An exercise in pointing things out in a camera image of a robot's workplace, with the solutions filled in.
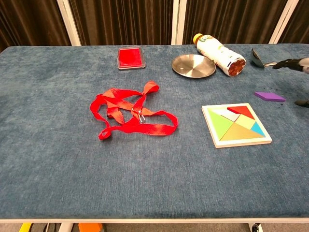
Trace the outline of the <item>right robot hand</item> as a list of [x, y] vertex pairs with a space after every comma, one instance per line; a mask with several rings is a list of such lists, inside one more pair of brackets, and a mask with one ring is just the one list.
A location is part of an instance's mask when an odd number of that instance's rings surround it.
[[276, 63], [273, 69], [289, 68], [291, 70], [309, 73], [309, 58], [286, 59]]

